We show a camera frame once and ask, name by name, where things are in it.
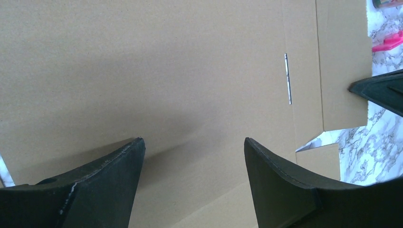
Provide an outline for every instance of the pink object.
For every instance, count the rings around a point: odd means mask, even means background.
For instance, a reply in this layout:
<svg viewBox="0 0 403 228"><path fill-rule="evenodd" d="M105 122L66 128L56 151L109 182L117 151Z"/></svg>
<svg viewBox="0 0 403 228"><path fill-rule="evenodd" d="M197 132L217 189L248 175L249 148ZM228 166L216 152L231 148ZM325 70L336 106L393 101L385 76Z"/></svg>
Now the pink object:
<svg viewBox="0 0 403 228"><path fill-rule="evenodd" d="M384 43L373 47L372 52L389 51L401 44L403 44L403 30L387 35Z"/></svg>

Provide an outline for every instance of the cardboard edge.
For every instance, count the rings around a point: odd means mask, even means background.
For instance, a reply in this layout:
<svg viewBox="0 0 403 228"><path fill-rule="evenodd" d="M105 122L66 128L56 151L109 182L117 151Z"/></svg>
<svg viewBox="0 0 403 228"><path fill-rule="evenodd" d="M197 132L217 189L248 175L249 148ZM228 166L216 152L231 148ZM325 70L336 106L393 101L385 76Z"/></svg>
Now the cardboard edge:
<svg viewBox="0 0 403 228"><path fill-rule="evenodd" d="M337 143L296 153L297 164L319 175L340 180L340 158Z"/></svg>
<svg viewBox="0 0 403 228"><path fill-rule="evenodd" d="M324 130L316 1L283 0L282 10L297 149Z"/></svg>

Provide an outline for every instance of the cardboard box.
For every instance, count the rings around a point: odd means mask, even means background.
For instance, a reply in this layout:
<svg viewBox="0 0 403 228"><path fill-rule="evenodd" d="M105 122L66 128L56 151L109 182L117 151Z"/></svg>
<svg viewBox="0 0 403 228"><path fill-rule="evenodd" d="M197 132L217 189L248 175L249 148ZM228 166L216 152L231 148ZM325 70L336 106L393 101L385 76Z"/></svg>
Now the cardboard box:
<svg viewBox="0 0 403 228"><path fill-rule="evenodd" d="M297 162L322 131L366 123L347 91L371 76L365 1L14 1L0 17L0 152L15 183L141 136L131 227L255 227L245 137Z"/></svg>

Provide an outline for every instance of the green object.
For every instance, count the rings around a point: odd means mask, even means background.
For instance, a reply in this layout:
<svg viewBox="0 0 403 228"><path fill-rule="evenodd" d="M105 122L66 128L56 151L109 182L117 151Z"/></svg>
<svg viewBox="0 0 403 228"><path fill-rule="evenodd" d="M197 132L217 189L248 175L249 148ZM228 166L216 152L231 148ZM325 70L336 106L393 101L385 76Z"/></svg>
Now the green object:
<svg viewBox="0 0 403 228"><path fill-rule="evenodd" d="M403 0L372 0L375 8L388 8L403 5Z"/></svg>

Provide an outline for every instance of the cardboard flap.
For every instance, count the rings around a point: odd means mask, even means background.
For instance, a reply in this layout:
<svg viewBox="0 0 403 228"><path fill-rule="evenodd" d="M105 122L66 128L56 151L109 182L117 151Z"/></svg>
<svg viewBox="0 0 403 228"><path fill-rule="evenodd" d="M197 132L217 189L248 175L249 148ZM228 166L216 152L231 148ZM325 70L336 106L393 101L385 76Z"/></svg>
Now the cardboard flap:
<svg viewBox="0 0 403 228"><path fill-rule="evenodd" d="M296 145L300 147L323 132L316 1L284 0L283 18Z"/></svg>
<svg viewBox="0 0 403 228"><path fill-rule="evenodd" d="M297 152L297 164L322 176L340 180L340 159L337 143Z"/></svg>
<svg viewBox="0 0 403 228"><path fill-rule="evenodd" d="M372 75L365 1L317 1L317 28L324 130L366 125L368 102L347 90Z"/></svg>

